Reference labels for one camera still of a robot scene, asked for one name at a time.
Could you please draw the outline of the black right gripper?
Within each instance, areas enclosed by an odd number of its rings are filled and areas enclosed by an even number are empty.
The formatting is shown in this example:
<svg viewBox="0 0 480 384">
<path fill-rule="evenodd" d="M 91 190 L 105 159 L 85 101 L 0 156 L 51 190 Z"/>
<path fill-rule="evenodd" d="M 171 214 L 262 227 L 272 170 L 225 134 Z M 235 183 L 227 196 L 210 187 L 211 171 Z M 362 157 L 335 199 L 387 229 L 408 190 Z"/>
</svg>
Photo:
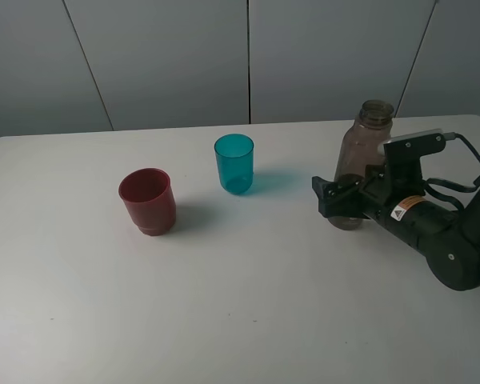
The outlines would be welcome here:
<svg viewBox="0 0 480 384">
<path fill-rule="evenodd" d="M 385 164 L 367 165 L 362 180 L 359 175 L 343 175 L 337 181 L 313 176 L 311 185 L 318 198 L 318 212 L 324 218 L 365 215 L 389 232 L 426 231 L 423 185 L 420 190 L 393 188 L 385 176 Z"/>
</svg>

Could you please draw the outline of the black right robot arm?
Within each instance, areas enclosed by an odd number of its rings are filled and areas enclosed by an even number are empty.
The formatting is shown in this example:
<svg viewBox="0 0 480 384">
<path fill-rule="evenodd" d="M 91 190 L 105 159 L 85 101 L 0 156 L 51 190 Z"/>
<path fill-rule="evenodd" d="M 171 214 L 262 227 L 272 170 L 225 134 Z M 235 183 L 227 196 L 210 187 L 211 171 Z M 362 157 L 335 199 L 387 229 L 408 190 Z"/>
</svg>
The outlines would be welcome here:
<svg viewBox="0 0 480 384">
<path fill-rule="evenodd" d="M 421 165 L 368 166 L 365 177 L 311 181 L 325 218 L 375 221 L 426 259 L 434 276 L 452 290 L 480 286 L 480 187 L 464 209 L 447 210 L 425 198 L 431 192 Z"/>
</svg>

